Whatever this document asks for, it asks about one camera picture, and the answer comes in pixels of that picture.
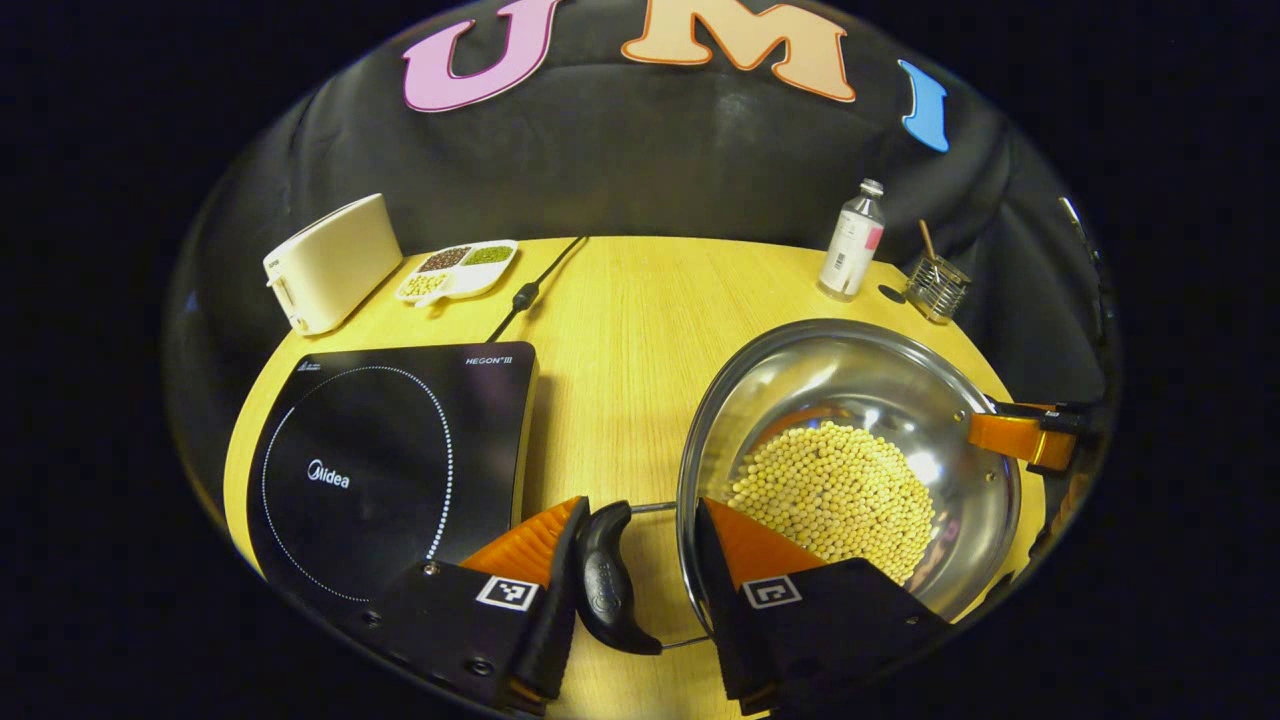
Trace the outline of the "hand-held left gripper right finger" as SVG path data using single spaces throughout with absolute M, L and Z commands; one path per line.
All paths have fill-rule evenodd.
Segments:
M 951 632 L 865 559 L 826 562 L 712 498 L 695 544 L 726 694 L 745 714 L 829 711 Z

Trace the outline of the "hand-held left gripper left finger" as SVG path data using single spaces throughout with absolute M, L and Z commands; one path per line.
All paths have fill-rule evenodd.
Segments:
M 575 496 L 460 564 L 410 566 L 360 612 L 360 644 L 417 680 L 506 716 L 561 694 L 575 628 Z

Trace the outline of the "pile of yellow beans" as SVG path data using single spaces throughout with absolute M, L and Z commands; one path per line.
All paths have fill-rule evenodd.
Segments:
M 902 450 L 869 430 L 812 421 L 745 452 L 727 505 L 826 561 L 867 559 L 900 584 L 925 556 L 933 498 Z

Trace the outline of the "steel pot with black handles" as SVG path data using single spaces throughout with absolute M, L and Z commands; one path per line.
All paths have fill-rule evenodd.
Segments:
M 812 319 L 769 331 L 736 352 L 704 395 L 680 464 L 675 511 L 684 584 L 712 632 L 699 573 L 695 512 L 722 495 L 753 446 L 791 427 L 832 420 L 897 445 L 929 489 L 933 534 L 908 592 L 947 621 L 998 579 L 1023 506 L 1018 460 L 970 445 L 968 421 L 995 401 L 924 345 L 863 322 Z

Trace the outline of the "black induction cooktop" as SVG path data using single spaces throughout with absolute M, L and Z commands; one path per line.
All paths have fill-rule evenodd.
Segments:
M 458 565 L 515 527 L 538 375 L 524 341 L 301 357 L 250 465 L 268 582 L 344 618 L 410 565 Z

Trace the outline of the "white bottle with pink label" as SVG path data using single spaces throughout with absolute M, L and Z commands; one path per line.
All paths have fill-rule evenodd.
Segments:
M 838 213 L 818 275 L 819 290 L 832 299 L 851 302 L 861 288 L 884 233 L 883 193 L 881 182 L 865 178 L 859 195 L 846 201 Z

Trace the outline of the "white divided dish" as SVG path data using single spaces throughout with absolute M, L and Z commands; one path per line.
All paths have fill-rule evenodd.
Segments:
M 497 240 L 497 241 L 486 241 L 486 242 L 476 242 L 476 243 L 462 243 L 462 245 L 468 245 L 472 249 L 471 252 L 475 249 L 477 249 L 477 247 L 483 247 L 483 246 L 488 246 L 488 245 L 508 245 L 508 246 L 513 246 L 515 247 L 515 254 L 508 259 L 507 263 L 502 263 L 502 264 L 493 263 L 493 264 L 483 264 L 483 265 L 475 265 L 475 266 L 466 266 L 465 265 L 465 260 L 463 260 L 457 266 L 452 266 L 452 268 L 448 268 L 448 269 L 444 269 L 444 270 L 439 270 L 439 272 L 449 272 L 451 273 L 448 281 L 436 292 L 433 292 L 429 296 L 425 296 L 425 297 L 421 297 L 421 299 L 401 299 L 401 297 L 398 297 L 397 296 L 397 290 L 402 284 L 402 282 L 403 282 L 402 281 L 399 283 L 399 286 L 396 288 L 396 292 L 394 292 L 396 299 L 399 300 L 401 302 L 411 304 L 411 305 L 413 305 L 416 307 L 421 307 L 424 305 L 429 305 L 433 301 L 433 299 L 467 299 L 467 297 L 472 297 L 472 296 L 476 296 L 476 295 L 480 295 L 480 293 L 485 293 L 485 292 L 489 291 L 490 287 L 494 286 L 494 283 L 498 282 L 498 279 L 500 279 L 503 277 L 503 274 L 506 273 L 507 266 L 513 261 L 513 259 L 515 259 L 515 256 L 517 254 L 517 250 L 518 250 L 518 243 L 516 241 L 513 241 L 513 240 Z M 417 261 L 411 263 L 410 264 L 411 273 L 407 274 L 407 277 L 411 275 L 411 274 L 413 274 L 413 273 L 417 273 L 416 269 L 419 268 L 419 265 L 430 254 L 433 254 L 435 251 L 428 252 L 422 259 L 419 259 Z

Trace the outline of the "white toaster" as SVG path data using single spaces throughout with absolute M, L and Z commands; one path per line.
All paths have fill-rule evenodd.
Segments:
M 292 329 L 324 334 L 403 261 L 381 193 L 349 202 L 298 231 L 262 266 Z

